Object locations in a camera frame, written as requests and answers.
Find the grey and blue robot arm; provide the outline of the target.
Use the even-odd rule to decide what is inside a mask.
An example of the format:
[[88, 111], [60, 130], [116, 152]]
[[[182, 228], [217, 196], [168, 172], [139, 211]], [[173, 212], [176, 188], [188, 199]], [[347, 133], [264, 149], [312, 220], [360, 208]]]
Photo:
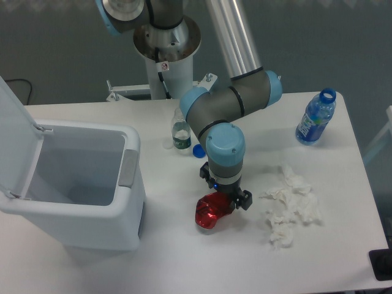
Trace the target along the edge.
[[186, 122], [205, 150], [208, 161], [200, 176], [248, 209], [252, 195], [240, 188], [245, 139], [233, 122], [276, 103], [282, 96], [279, 77], [265, 70], [241, 1], [207, 1], [231, 85], [211, 91], [193, 81], [193, 57], [201, 32], [183, 12], [182, 1], [97, 1], [108, 31], [133, 32], [145, 60], [152, 99], [177, 99]]

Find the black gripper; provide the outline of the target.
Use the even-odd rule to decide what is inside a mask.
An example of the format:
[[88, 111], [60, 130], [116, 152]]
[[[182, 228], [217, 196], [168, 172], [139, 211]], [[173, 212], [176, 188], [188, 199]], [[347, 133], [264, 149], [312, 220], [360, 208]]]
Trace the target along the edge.
[[200, 168], [200, 177], [204, 179], [208, 187], [213, 190], [211, 195], [228, 195], [236, 209], [242, 208], [243, 210], [248, 210], [252, 205], [252, 193], [247, 190], [241, 190], [240, 188], [241, 177], [230, 184], [218, 183], [210, 176], [208, 162], [205, 162]]

